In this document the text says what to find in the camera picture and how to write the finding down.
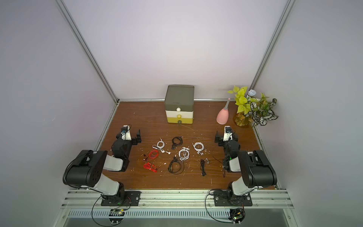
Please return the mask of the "white earphones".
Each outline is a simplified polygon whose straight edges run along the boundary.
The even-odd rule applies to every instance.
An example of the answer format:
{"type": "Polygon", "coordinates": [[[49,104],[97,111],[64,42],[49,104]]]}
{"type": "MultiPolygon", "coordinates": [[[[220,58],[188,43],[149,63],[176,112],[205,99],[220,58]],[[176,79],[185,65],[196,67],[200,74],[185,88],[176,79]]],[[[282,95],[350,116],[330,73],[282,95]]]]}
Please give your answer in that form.
{"type": "Polygon", "coordinates": [[[186,147],[182,147],[182,149],[178,153],[179,160],[180,161],[186,161],[189,159],[190,156],[190,149],[186,147]]]}
{"type": "Polygon", "coordinates": [[[192,143],[193,147],[194,147],[194,150],[200,154],[200,155],[203,155],[203,151],[205,149],[205,146],[202,142],[196,142],[196,143],[192,143]]]}
{"type": "Polygon", "coordinates": [[[160,138],[160,140],[152,146],[153,149],[159,150],[161,153],[166,153],[168,155],[171,154],[171,152],[164,150],[165,142],[160,138]]]}

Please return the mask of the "olive green top drawer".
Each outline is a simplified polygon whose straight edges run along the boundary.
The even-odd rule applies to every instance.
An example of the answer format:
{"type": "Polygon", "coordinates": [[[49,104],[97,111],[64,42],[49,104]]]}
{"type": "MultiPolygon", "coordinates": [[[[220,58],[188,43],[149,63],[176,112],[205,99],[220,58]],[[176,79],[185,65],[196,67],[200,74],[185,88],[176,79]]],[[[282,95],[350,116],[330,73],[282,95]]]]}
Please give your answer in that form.
{"type": "Polygon", "coordinates": [[[166,111],[178,111],[180,109],[181,112],[193,112],[194,104],[192,105],[181,105],[181,104],[164,104],[166,111]]]}

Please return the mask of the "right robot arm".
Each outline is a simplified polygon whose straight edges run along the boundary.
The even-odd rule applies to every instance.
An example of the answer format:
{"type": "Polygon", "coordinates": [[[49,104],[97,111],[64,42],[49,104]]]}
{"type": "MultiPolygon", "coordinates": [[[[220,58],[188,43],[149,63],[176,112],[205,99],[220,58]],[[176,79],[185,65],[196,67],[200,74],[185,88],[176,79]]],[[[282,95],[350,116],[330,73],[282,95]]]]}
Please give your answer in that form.
{"type": "Polygon", "coordinates": [[[215,143],[224,150],[223,168],[229,173],[240,173],[238,180],[231,182],[227,194],[245,196],[248,193],[277,184],[277,174],[262,150],[243,151],[235,133],[215,135],[215,143]]]}

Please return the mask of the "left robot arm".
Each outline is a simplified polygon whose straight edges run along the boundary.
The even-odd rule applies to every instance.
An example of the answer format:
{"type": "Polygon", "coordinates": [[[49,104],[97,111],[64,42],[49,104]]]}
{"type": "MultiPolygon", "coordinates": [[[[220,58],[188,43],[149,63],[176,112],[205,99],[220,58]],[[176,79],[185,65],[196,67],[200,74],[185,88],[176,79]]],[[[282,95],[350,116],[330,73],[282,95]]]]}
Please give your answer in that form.
{"type": "Polygon", "coordinates": [[[108,203],[124,202],[127,199],[124,185],[105,176],[103,170],[125,172],[130,163],[131,148],[141,142],[140,131],[132,138],[130,125],[123,126],[112,144],[112,155],[108,155],[106,150],[82,150],[66,167],[63,183],[73,188],[89,188],[99,192],[108,203]]]}

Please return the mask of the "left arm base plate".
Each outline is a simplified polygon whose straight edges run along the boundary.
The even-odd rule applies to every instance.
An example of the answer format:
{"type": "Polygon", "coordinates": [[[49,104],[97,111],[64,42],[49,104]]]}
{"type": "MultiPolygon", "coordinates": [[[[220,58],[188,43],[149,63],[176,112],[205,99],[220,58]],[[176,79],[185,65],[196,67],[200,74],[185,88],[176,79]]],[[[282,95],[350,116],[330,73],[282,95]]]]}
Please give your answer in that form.
{"type": "Polygon", "coordinates": [[[138,206],[141,191],[118,192],[116,195],[102,195],[101,206],[138,206]]]}

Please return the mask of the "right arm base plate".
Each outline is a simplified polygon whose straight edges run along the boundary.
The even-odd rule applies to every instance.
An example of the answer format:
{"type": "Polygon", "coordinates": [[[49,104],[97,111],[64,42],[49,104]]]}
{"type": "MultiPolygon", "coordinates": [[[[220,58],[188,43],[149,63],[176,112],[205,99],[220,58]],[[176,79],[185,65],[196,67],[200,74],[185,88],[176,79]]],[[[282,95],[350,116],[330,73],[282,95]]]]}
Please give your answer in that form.
{"type": "Polygon", "coordinates": [[[214,204],[217,207],[251,207],[253,205],[250,194],[236,196],[232,192],[223,190],[211,191],[210,194],[213,196],[214,204]]]}

